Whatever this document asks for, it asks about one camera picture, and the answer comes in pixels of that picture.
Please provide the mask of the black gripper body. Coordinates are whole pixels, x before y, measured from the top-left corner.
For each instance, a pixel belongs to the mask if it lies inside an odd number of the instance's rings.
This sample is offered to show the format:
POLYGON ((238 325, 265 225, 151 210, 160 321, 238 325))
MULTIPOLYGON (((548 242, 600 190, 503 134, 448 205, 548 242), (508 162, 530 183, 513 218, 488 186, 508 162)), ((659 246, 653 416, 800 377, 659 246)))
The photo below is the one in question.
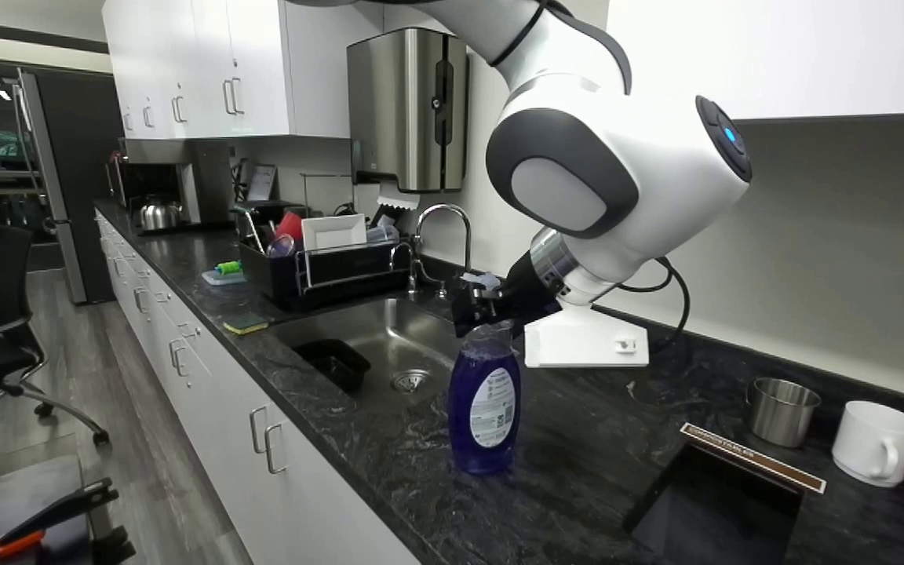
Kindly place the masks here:
POLYGON ((526 253, 520 253, 506 276, 461 274, 448 283, 456 332, 464 336, 484 323, 530 323, 555 315, 558 290, 563 283, 539 276, 526 253))

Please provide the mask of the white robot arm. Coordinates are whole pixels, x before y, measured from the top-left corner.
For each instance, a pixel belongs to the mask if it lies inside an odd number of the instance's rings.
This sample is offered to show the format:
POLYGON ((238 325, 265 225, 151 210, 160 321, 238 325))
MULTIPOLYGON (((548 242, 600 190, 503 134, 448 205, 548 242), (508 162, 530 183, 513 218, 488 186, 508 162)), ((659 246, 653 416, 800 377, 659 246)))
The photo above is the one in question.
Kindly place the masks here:
POLYGON ((487 139, 497 194, 539 225, 494 299, 456 323, 530 323, 666 256, 753 183, 733 118, 707 94, 640 98, 623 47, 558 0, 298 0, 413 6, 488 64, 506 106, 487 139))

